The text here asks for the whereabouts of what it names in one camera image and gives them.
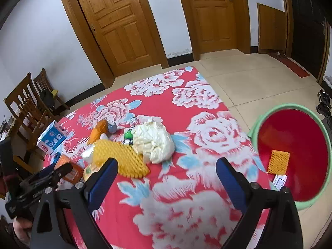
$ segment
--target door frame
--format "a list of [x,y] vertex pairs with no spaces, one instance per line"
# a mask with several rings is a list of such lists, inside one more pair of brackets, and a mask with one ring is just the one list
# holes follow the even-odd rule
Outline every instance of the door frame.
[[285,55],[286,57],[291,57],[292,47],[293,47],[293,26],[294,26],[292,0],[283,0],[283,5],[286,13]]
[[[61,0],[77,39],[105,88],[113,85],[114,74],[93,36],[78,0]],[[139,0],[162,68],[168,67],[164,47],[148,0]]]
[[[195,29],[194,14],[190,0],[181,0],[183,12],[187,22],[194,61],[200,59],[201,50]],[[250,54],[250,18],[248,0],[234,0],[234,15],[236,29],[236,47],[243,53]]]
[[[292,0],[283,0],[285,13],[286,13],[286,46],[285,46],[285,55],[291,57],[292,55],[292,46],[293,46],[293,28],[294,28],[294,19],[293,19],[293,3]],[[317,83],[321,84],[326,70],[326,64],[329,57],[330,49],[330,25],[325,18],[325,42],[324,42],[324,52],[322,63],[320,66]]]

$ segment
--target dark doorway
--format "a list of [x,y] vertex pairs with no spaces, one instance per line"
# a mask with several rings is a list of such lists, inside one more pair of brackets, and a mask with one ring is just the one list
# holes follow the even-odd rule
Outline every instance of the dark doorway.
[[315,0],[292,0],[294,34],[292,58],[315,78],[321,68],[326,20]]

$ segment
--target plastic basin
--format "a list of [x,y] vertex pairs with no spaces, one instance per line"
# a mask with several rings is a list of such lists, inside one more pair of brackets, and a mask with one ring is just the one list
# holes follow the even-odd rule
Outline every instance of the plastic basin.
[[[249,133],[265,169],[272,150],[289,152],[285,186],[298,209],[323,193],[331,173],[331,142],[320,119],[296,104],[280,105],[261,116]],[[274,174],[268,174],[273,181]]]

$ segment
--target red floral blanket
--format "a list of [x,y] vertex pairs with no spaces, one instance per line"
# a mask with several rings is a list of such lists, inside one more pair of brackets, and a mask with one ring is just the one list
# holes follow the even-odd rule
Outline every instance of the red floral blanket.
[[[118,175],[93,212],[99,228],[113,248],[220,248],[241,213],[216,175],[216,160],[226,157],[250,182],[264,188],[269,182],[250,140],[195,68],[129,84],[70,113],[60,121],[67,139],[58,151],[84,166],[80,154],[98,121],[115,122],[118,131],[111,140],[121,141],[126,129],[149,118],[162,122],[171,134],[173,158],[149,165],[151,173],[143,179]],[[47,156],[45,166],[52,160]],[[265,220],[266,213],[248,248],[257,244]],[[70,214],[67,222],[78,248],[85,248]]]

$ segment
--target shoe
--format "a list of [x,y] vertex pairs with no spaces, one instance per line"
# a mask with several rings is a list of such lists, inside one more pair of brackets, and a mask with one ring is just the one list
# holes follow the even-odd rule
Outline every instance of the shoe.
[[327,106],[322,102],[316,107],[316,110],[319,114],[324,115],[326,118],[331,117],[331,111],[328,110]]
[[331,109],[331,104],[330,104],[330,96],[327,92],[320,90],[319,93],[317,94],[319,98],[319,102],[323,103],[325,106],[328,107],[328,109]]

